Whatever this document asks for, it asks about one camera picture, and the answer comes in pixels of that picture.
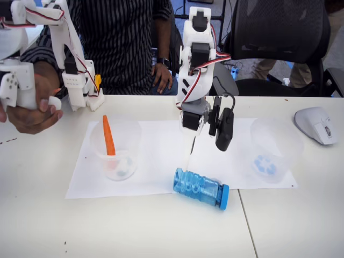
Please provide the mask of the person's left hand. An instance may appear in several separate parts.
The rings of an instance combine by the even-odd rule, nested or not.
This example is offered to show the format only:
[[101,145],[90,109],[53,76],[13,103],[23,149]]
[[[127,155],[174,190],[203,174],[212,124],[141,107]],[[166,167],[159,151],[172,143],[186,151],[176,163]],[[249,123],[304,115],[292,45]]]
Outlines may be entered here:
[[152,68],[152,76],[154,77],[152,87],[157,94],[162,95],[165,90],[172,88],[173,78],[164,64],[155,64]]

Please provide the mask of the person's right hand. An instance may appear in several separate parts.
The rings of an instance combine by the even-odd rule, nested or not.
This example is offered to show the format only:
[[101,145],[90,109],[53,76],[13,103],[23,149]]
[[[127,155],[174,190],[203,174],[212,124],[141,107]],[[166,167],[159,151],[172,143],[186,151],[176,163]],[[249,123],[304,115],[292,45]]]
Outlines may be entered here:
[[23,107],[1,107],[1,122],[9,120],[17,131],[24,134],[37,134],[56,124],[63,116],[63,111],[54,105],[49,105],[49,97],[58,89],[58,85],[51,83],[47,78],[35,78],[36,103],[35,110]]

